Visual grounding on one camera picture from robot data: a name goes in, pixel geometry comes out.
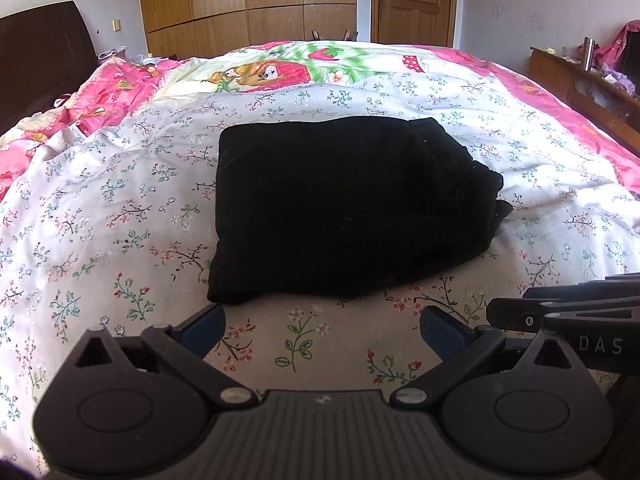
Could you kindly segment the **pink clothes pile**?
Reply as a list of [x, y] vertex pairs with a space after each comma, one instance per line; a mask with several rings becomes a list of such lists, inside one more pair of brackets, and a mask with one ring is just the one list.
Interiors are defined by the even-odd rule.
[[591, 40], [593, 43], [592, 63], [599, 70], [616, 70], [618, 61], [622, 58], [627, 47], [630, 34], [635, 34], [640, 30], [640, 21], [632, 20], [625, 24], [617, 35], [605, 46], [599, 47], [598, 44], [590, 37], [585, 40]]

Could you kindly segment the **black pants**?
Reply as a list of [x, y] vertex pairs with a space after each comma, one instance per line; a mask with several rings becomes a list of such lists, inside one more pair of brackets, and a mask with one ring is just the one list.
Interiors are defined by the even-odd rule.
[[432, 118], [254, 122], [221, 133], [207, 297], [352, 299], [482, 254], [501, 174]]

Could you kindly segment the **wooden side cabinet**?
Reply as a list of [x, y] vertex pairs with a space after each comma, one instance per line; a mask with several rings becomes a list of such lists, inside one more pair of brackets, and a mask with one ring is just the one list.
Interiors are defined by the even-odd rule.
[[527, 77], [639, 155], [639, 99], [579, 64], [531, 47]]

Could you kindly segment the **dark wooden headboard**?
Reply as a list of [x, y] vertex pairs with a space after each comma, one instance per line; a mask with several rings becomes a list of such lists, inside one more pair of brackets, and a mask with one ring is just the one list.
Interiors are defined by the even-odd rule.
[[76, 3], [63, 1], [0, 21], [1, 131], [73, 93], [98, 67]]

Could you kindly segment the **steel thermos bottle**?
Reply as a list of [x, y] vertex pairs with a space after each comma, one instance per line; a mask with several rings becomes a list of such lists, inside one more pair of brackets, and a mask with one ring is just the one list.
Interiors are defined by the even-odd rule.
[[594, 40], [591, 37], [585, 37], [584, 43], [582, 44], [582, 59], [580, 60], [580, 67], [585, 72], [589, 72], [591, 70], [595, 48], [596, 43]]

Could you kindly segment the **brown wooden wardrobe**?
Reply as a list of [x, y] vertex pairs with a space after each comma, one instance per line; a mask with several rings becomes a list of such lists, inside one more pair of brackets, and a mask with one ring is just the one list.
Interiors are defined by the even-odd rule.
[[212, 58], [279, 40], [337, 39], [356, 30], [356, 0], [140, 0], [149, 51]]

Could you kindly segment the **brown wooden door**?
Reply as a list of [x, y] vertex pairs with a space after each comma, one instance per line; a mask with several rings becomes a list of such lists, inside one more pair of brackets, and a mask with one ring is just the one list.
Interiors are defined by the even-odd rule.
[[379, 44], [454, 44], [457, 0], [372, 0], [371, 40]]

